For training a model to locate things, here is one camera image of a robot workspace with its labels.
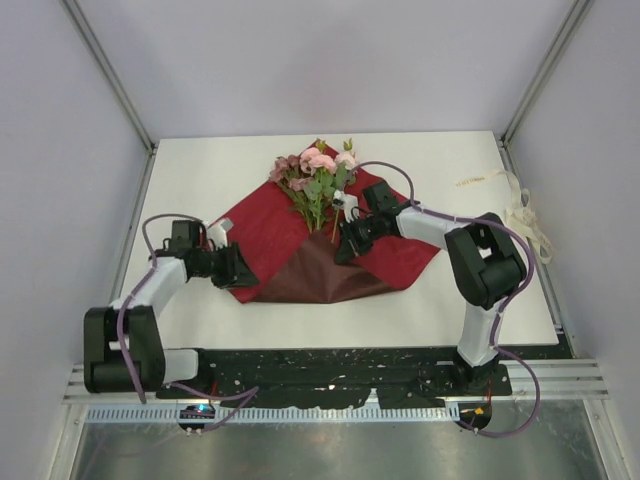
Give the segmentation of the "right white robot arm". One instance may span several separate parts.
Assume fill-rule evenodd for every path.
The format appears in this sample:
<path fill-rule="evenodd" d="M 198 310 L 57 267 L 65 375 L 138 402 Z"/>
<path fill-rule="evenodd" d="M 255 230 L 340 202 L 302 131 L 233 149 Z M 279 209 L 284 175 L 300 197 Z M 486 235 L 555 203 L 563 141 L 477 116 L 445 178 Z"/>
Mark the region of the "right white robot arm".
<path fill-rule="evenodd" d="M 365 213 L 355 196 L 334 192 L 332 205 L 345 214 L 335 262 L 362 257 L 376 241 L 391 236 L 446 252 L 466 309 L 452 364 L 445 368 L 445 388 L 463 394 L 485 388 L 497 371 L 497 337 L 507 301 L 528 278 L 512 235 L 491 212 L 464 220 L 423 209 L 411 200 L 401 203 L 385 181 L 367 187 L 363 196 Z"/>

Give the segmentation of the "dusty pink flower stem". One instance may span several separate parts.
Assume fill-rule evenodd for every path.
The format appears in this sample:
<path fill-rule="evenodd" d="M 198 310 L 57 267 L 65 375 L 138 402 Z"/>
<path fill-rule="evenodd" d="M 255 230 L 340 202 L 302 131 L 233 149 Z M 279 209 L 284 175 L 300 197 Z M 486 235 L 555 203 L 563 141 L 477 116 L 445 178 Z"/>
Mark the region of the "dusty pink flower stem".
<path fill-rule="evenodd" d="M 301 170 L 298 156 L 277 157 L 269 181 L 285 193 L 292 202 L 290 209 L 302 216 L 310 232 L 320 229 L 323 217 L 320 194 L 315 191 L 316 179 Z"/>

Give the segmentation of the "red wrapping paper sheet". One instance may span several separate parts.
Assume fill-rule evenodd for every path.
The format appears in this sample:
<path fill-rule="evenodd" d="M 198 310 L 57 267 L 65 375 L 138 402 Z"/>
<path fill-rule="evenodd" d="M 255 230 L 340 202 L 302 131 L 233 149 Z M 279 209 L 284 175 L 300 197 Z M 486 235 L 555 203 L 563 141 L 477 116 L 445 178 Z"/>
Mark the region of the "red wrapping paper sheet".
<path fill-rule="evenodd" d="M 381 178 L 358 168 L 347 193 L 368 209 L 363 192 Z M 229 240 L 240 251 L 260 283 L 230 289 L 241 303 L 333 304 L 410 287 L 438 253 L 438 248 L 394 236 L 375 242 L 372 250 L 345 265 L 335 263 L 344 212 L 332 204 L 330 219 L 310 232 L 290 207 L 285 193 L 269 181 L 239 201 L 227 213 L 233 222 Z"/>

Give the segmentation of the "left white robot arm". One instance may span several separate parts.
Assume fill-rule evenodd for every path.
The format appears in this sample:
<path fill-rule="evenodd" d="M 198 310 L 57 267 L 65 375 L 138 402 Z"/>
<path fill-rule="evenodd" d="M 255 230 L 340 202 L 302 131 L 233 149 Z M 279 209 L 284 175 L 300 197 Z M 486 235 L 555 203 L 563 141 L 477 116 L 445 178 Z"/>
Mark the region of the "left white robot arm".
<path fill-rule="evenodd" d="M 228 218 L 208 225 L 195 217 L 175 215 L 161 248 L 153 248 L 149 237 L 143 236 L 150 257 L 142 279 L 130 293 L 85 313 L 83 364 L 88 392 L 135 392 L 144 399 L 146 393 L 174 382 L 193 398 L 212 390 L 214 375 L 200 365 L 198 351 L 166 350 L 157 320 L 193 278 L 208 280 L 221 290 L 259 284 L 239 245 L 228 239 L 232 228 Z"/>

